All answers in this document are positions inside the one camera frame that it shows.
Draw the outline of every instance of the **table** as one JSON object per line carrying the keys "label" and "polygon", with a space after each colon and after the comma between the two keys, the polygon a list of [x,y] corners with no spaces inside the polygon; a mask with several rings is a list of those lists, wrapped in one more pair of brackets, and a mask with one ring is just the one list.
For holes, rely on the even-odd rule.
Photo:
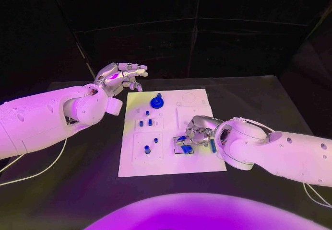
{"label": "table", "polygon": [[[138,82],[144,91],[205,88],[213,115],[221,120],[241,116],[274,130],[311,134],[274,76]],[[86,83],[53,82],[49,90]],[[115,97],[124,105],[127,91]],[[332,210],[309,199],[301,183],[271,175],[258,165],[249,171],[226,165],[226,172],[118,178],[124,110],[125,106],[118,116],[105,114],[94,126],[68,139],[56,164],[40,176],[0,187],[1,228],[82,229],[130,203],[173,193],[238,196],[332,228]],[[56,158],[62,144],[24,155],[3,172],[0,182],[40,172]]]}

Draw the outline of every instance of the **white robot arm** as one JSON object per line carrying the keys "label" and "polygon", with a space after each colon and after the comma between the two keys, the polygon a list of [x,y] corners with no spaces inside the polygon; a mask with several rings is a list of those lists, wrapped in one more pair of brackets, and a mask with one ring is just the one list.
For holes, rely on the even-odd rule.
{"label": "white robot arm", "polygon": [[218,157],[235,168],[249,170],[258,164],[271,174],[294,181],[332,187],[332,140],[309,135],[265,133],[260,123],[195,116],[186,138],[177,145],[206,145],[215,139]]}
{"label": "white robot arm", "polygon": [[135,76],[147,66],[111,63],[94,83],[18,98],[0,105],[0,159],[37,151],[94,125],[108,112],[118,115],[122,102],[112,98],[124,87],[141,92]]}

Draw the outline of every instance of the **blue object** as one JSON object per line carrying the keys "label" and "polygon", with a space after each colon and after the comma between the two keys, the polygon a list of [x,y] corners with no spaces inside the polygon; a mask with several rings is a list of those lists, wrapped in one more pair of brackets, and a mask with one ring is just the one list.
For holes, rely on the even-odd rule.
{"label": "blue object", "polygon": [[193,152],[192,147],[189,145],[182,145],[182,151],[183,151],[184,154]]}
{"label": "blue object", "polygon": [[209,143],[210,143],[210,149],[212,149],[212,152],[216,152],[216,144],[215,144],[215,140],[210,139],[209,140]]}
{"label": "blue object", "polygon": [[160,109],[164,105],[164,101],[161,99],[161,95],[160,93],[157,93],[157,96],[151,99],[150,101],[150,106],[154,108],[154,109]]}
{"label": "blue object", "polygon": [[150,147],[148,147],[148,145],[144,146],[144,151],[145,151],[145,154],[150,154]]}

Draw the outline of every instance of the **white board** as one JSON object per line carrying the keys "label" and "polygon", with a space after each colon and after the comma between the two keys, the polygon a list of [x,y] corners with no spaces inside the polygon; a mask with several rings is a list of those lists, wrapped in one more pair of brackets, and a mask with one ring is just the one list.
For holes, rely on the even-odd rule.
{"label": "white board", "polygon": [[[164,106],[153,109],[150,100],[157,93],[161,94]],[[225,162],[212,153],[210,146],[192,146],[192,154],[174,153],[173,137],[184,135],[195,115],[213,116],[205,89],[128,93],[118,177],[226,170]]]}

